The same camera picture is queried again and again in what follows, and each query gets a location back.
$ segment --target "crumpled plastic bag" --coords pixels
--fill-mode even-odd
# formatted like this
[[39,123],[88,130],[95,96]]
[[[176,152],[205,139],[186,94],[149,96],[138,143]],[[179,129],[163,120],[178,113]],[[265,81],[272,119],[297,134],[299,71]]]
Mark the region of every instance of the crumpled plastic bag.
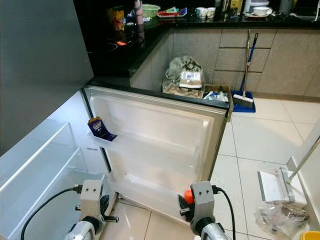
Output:
[[255,223],[276,240],[290,240],[309,220],[302,208],[283,203],[264,203],[254,213]]
[[174,58],[170,62],[169,68],[165,71],[165,80],[162,82],[162,91],[165,92],[170,84],[179,86],[181,72],[183,71],[201,72],[202,82],[204,83],[201,65],[191,56],[181,56]]

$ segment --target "metal pole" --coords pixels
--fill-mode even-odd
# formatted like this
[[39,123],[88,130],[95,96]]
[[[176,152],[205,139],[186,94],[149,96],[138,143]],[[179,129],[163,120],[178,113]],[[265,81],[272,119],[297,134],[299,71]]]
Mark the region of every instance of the metal pole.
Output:
[[302,161],[299,163],[299,165],[296,167],[296,169],[294,170],[294,172],[291,174],[291,176],[288,179],[288,183],[291,183],[292,179],[295,177],[295,175],[297,174],[297,172],[302,168],[302,166],[306,163],[306,161],[308,160],[308,158],[310,157],[310,155],[314,152],[314,150],[316,149],[316,147],[318,146],[318,144],[320,143],[320,136],[318,136],[317,140],[315,141],[315,143],[312,145],[312,147],[309,149],[309,151],[307,152],[307,154],[304,156],[304,158],[302,159]]

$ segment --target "orange object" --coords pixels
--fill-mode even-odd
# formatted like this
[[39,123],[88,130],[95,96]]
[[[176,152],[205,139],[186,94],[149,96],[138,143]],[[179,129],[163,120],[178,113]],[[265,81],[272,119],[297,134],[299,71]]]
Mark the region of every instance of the orange object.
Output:
[[307,231],[301,235],[300,240],[318,240],[320,239],[320,231]]
[[191,190],[187,190],[184,192],[184,199],[187,204],[194,204],[195,203],[195,199],[194,199],[194,196],[192,195]]

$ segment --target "yellow container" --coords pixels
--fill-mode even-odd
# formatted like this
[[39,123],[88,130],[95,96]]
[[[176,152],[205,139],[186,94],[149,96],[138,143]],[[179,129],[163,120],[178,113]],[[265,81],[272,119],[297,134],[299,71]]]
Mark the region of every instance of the yellow container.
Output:
[[307,231],[301,235],[300,240],[319,240],[320,231]]

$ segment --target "refrigerator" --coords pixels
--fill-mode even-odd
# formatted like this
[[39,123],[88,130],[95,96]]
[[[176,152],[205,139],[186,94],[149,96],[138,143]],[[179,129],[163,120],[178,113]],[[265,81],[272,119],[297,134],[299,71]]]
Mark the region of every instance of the refrigerator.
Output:
[[[229,105],[86,84],[93,73],[70,0],[2,1],[0,15],[0,240],[20,239],[38,206],[86,179],[103,183],[107,215],[121,196],[186,224],[177,194],[211,178]],[[93,136],[96,116],[113,141]],[[64,239],[79,203],[59,196],[25,239]]]

